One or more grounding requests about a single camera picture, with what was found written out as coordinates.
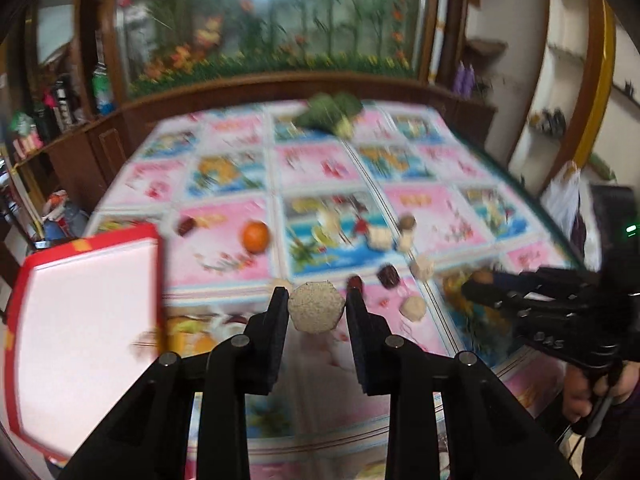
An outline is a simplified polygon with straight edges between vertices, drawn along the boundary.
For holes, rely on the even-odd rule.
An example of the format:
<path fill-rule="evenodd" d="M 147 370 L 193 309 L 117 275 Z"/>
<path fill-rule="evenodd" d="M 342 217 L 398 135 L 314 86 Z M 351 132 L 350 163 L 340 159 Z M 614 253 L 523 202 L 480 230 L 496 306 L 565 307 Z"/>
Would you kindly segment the person's right hand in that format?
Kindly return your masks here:
<path fill-rule="evenodd" d="M 614 404 L 620 404 L 629 399 L 639 381 L 639 364 L 627 361 L 620 373 L 620 378 L 612 387 L 608 380 L 601 377 L 592 384 L 585 373 L 573 365 L 567 364 L 563 384 L 563 415 L 574 424 L 587 417 L 592 410 L 592 396 L 606 396 L 613 398 Z"/>

